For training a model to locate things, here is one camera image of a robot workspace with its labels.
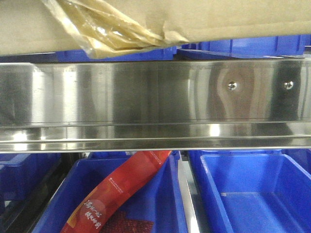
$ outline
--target plastic bag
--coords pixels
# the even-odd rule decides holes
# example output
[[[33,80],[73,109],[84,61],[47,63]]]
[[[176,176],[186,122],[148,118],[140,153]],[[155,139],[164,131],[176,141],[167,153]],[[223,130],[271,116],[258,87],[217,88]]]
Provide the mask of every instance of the plastic bag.
[[[172,46],[104,0],[42,0],[91,58]]]

